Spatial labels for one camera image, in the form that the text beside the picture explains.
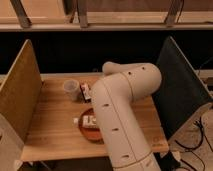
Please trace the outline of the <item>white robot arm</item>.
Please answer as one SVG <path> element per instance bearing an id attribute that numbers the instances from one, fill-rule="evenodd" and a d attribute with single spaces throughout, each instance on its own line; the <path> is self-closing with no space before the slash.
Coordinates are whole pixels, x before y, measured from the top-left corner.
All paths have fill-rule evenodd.
<path id="1" fill-rule="evenodd" d="M 106 62 L 102 71 L 91 102 L 113 170 L 161 171 L 131 107 L 160 87 L 160 70 L 151 63 Z"/>

